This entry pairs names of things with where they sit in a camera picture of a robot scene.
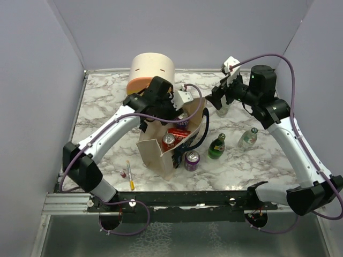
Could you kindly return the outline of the red cola can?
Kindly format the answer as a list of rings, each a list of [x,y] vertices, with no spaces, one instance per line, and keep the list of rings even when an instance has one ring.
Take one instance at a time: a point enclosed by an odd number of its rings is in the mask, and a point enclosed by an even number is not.
[[[167,152],[175,147],[175,136],[171,133],[166,133],[161,139],[161,147],[163,152]]]
[[[185,139],[191,132],[188,130],[182,130],[179,128],[169,128],[168,133],[171,133],[175,138],[175,144],[180,143],[183,139]]]

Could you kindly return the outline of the cream canvas tote bag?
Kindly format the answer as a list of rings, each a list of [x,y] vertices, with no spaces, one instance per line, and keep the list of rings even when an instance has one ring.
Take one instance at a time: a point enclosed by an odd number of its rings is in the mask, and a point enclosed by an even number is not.
[[[175,144],[170,150],[163,150],[162,137],[167,133],[173,124],[162,125],[160,121],[148,123],[145,132],[141,131],[139,140],[136,143],[141,159],[145,166],[154,171],[165,180],[170,180],[175,170],[181,165],[183,155],[189,151],[193,145],[201,145],[197,137],[202,137],[204,133],[203,111],[207,110],[205,99],[195,98],[191,103],[184,106],[184,110],[190,114],[195,114],[189,120],[188,135],[181,142]]]

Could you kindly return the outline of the green glass bottle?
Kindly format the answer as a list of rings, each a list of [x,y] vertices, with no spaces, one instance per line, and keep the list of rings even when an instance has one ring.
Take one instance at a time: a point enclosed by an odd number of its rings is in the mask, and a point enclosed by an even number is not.
[[[208,148],[208,156],[213,159],[219,159],[225,151],[225,139],[224,133],[220,133],[218,137],[213,140]]]

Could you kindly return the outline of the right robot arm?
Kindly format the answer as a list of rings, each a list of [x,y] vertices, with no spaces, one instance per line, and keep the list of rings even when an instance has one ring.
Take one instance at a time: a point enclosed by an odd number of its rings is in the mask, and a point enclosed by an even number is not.
[[[221,99],[231,104],[237,100],[250,106],[254,116],[277,141],[288,158],[297,177],[292,187],[260,182],[248,189],[246,203],[251,209],[259,209],[265,202],[290,206],[296,214],[303,216],[328,203],[342,190],[342,176],[334,176],[319,161],[308,142],[301,135],[297,121],[290,117],[290,106],[275,95],[277,75],[266,65],[251,68],[249,84],[243,83],[240,68],[221,68],[225,75],[220,85],[215,86],[206,99],[216,109],[222,107]]]

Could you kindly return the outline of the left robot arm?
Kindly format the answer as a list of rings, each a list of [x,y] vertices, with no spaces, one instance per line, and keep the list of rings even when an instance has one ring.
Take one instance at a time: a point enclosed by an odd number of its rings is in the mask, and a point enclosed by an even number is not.
[[[183,107],[192,100],[185,89],[174,90],[169,81],[154,77],[147,88],[129,94],[115,114],[93,134],[77,144],[65,144],[63,177],[69,177],[82,190],[99,198],[104,210],[115,210],[118,191],[104,179],[98,163],[133,128],[145,128],[146,119],[158,120],[163,125],[175,123]]]

